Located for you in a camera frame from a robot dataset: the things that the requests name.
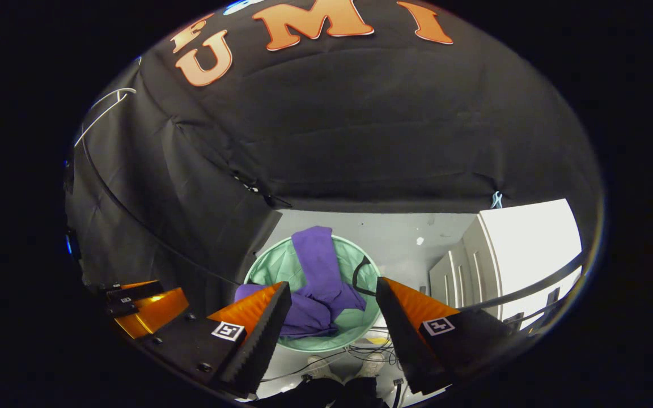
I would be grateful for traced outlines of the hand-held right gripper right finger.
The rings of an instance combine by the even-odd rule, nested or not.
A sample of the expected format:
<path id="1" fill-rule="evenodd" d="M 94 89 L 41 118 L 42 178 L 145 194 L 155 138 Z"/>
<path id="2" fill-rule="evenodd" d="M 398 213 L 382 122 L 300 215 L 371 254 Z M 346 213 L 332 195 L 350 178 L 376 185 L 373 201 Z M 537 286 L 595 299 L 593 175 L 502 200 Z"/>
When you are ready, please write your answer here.
<path id="1" fill-rule="evenodd" d="M 376 301 L 413 393 L 471 380 L 523 343 L 523 333 L 481 309 L 449 307 L 386 277 Z"/>

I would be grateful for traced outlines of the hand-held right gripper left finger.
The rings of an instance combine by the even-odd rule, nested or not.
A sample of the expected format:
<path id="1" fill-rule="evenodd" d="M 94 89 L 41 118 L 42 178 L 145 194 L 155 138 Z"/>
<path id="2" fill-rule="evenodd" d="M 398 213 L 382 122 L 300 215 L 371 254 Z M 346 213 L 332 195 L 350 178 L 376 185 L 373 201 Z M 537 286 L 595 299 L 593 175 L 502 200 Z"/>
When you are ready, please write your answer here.
<path id="1" fill-rule="evenodd" d="M 213 313 L 188 308 L 137 338 L 137 348 L 187 382 L 223 398 L 247 398 L 264 377 L 292 305 L 288 282 Z"/>

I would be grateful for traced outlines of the green laundry hamper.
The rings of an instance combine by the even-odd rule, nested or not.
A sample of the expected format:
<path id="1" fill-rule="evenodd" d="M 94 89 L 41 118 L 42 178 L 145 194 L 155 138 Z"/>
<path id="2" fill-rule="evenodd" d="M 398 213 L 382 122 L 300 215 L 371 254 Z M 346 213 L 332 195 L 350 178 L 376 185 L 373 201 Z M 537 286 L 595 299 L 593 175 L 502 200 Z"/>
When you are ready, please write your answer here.
<path id="1" fill-rule="evenodd" d="M 278 345 L 284 349 L 300 353 L 319 354 L 344 349 L 363 338 L 381 317 L 378 303 L 374 297 L 381 272 L 376 262 L 364 251 L 344 237 L 332 235 L 340 274 L 343 282 L 356 283 L 366 290 L 360 294 L 366 301 L 363 312 L 347 309 L 335 318 L 336 331 L 327 336 L 304 338 L 280 337 Z M 257 256 L 244 277 L 245 283 L 270 285 L 286 281 L 292 291 L 307 284 L 291 238 L 285 238 Z"/>

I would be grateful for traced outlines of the purple ribbed shirt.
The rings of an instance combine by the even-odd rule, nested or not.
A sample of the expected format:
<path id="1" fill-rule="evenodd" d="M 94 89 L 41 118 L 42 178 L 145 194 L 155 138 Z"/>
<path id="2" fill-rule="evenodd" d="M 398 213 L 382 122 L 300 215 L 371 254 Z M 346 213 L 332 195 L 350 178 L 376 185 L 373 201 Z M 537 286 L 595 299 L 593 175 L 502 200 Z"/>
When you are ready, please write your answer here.
<path id="1" fill-rule="evenodd" d="M 280 336 L 304 338 L 332 335 L 336 332 L 334 323 L 340 313 L 347 309 L 365 310 L 366 301 L 360 292 L 342 280 L 332 235 L 331 228 L 314 226 L 290 237 L 307 284 L 295 291 L 291 289 L 292 305 Z M 267 286 L 242 284 L 235 291 L 234 301 L 246 299 Z"/>

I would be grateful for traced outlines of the white clothes hanger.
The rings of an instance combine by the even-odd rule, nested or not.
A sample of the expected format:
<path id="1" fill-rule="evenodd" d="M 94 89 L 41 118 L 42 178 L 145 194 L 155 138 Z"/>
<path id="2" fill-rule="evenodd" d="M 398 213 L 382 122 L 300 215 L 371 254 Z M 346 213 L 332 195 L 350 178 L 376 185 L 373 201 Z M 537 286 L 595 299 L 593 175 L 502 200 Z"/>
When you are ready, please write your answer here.
<path id="1" fill-rule="evenodd" d="M 124 87 L 113 90 L 106 95 L 102 96 L 96 103 L 94 103 L 90 112 L 94 112 L 94 117 L 84 120 L 84 123 L 80 126 L 80 135 L 73 142 L 73 147 L 77 147 L 82 142 L 83 138 L 88 134 L 92 127 L 100 121 L 107 113 L 112 111 L 114 107 L 122 104 L 123 101 L 127 98 L 132 99 L 137 95 L 138 91 L 135 88 Z"/>

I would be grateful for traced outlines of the person's right shoe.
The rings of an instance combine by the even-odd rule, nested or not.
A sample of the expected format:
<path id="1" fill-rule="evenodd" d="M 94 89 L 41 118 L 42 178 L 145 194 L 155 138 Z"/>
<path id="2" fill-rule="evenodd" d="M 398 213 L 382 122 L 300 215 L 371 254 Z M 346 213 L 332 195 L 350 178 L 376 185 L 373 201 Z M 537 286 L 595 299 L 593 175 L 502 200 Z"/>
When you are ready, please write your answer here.
<path id="1" fill-rule="evenodd" d="M 363 359 L 360 370 L 355 375 L 357 378 L 376 378 L 385 365 L 382 353 L 370 353 Z"/>

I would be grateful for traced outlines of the person's shoe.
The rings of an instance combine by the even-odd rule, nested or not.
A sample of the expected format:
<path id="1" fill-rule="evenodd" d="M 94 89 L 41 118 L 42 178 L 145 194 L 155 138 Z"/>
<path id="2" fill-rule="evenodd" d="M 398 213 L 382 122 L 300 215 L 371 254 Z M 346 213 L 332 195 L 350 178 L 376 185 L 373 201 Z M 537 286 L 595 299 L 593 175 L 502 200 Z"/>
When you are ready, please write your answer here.
<path id="1" fill-rule="evenodd" d="M 363 359 L 360 370 L 355 375 L 357 378 L 376 378 L 385 365 L 382 353 L 370 353 Z"/>
<path id="2" fill-rule="evenodd" d="M 306 369 L 306 375 L 311 380 L 330 379 L 340 381 L 340 379 L 336 377 L 334 372 L 330 369 L 329 362 L 326 358 L 321 358 L 317 355 L 309 356 Z"/>

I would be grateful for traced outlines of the person's left shoe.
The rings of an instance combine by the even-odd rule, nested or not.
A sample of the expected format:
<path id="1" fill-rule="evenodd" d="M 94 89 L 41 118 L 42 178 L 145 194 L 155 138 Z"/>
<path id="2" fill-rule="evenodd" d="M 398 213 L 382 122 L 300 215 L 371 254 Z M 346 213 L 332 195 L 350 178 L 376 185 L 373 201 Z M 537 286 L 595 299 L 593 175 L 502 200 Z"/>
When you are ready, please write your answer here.
<path id="1" fill-rule="evenodd" d="M 340 379 L 336 377 L 334 372 L 330 369 L 329 362 L 326 358 L 321 358 L 317 355 L 309 356 L 306 369 L 306 375 L 311 380 L 330 379 L 340 381 Z"/>

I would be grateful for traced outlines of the white cabinet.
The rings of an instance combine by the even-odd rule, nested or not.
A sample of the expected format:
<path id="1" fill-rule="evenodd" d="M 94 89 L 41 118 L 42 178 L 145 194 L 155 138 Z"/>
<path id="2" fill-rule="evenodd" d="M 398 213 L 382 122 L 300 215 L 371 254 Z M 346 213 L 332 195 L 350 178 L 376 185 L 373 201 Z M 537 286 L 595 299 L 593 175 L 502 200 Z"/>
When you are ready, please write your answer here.
<path id="1" fill-rule="evenodd" d="M 430 269 L 430 294 L 450 307 L 469 307 L 543 281 L 582 249 L 566 199 L 475 214 Z"/>

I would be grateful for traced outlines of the black backdrop cloth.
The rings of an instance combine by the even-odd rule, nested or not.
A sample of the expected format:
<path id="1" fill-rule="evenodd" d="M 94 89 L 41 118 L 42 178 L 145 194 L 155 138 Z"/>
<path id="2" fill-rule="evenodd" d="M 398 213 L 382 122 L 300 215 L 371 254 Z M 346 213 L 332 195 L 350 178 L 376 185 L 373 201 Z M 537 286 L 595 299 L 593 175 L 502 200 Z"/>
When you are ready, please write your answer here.
<path id="1" fill-rule="evenodd" d="M 207 312 L 279 209 L 477 213 L 565 199 L 578 252 L 603 188 L 559 90 L 422 0 L 261 0 L 134 58 L 76 132 L 65 211 L 85 285 L 158 279 Z"/>

